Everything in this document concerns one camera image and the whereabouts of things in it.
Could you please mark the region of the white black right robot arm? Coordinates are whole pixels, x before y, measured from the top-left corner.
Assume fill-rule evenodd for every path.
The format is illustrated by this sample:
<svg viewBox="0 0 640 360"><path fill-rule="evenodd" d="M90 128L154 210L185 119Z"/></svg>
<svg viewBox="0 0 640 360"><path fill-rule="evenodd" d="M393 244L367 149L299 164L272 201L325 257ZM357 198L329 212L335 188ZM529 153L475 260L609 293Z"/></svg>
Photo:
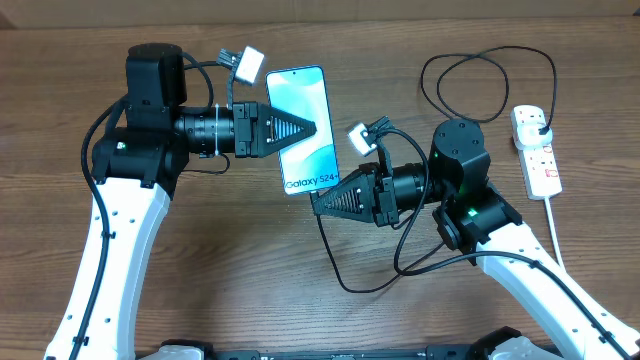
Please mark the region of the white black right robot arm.
<svg viewBox="0 0 640 360"><path fill-rule="evenodd" d="M522 216L489 182L490 155L478 124L441 123L420 162L392 167L384 136L396 133L383 117L350 132L366 163L335 187L312 198L316 216L333 216L379 227L396 225L411 211L436 204L432 216L444 244L458 256L423 267L397 267L417 276L453 262L469 261L504 287L549 336L566 359L636 359L639 333L600 306L545 251Z"/></svg>

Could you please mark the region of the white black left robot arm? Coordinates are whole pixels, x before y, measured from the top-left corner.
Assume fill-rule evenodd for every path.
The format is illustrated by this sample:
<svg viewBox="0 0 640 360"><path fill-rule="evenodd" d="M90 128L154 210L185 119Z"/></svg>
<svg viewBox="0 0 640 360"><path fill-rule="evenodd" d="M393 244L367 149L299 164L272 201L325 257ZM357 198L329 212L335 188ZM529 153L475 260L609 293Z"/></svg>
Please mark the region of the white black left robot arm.
<svg viewBox="0 0 640 360"><path fill-rule="evenodd" d="M179 46L133 46L127 93L81 146L92 218L49 359L131 359L138 306L155 237L192 155L263 158L316 133L313 122L264 103L187 105L185 73L205 72Z"/></svg>

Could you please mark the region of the Samsung Galaxy smartphone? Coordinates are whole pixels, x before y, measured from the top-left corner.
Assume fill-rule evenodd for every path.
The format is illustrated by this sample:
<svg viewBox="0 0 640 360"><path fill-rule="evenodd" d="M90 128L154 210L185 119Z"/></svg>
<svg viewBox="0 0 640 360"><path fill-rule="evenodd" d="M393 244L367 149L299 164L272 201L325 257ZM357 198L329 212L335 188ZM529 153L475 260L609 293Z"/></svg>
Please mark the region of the Samsung Galaxy smartphone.
<svg viewBox="0 0 640 360"><path fill-rule="evenodd" d="M318 65L271 71L270 140L279 145L284 192L298 195L336 185L339 168L325 77Z"/></svg>

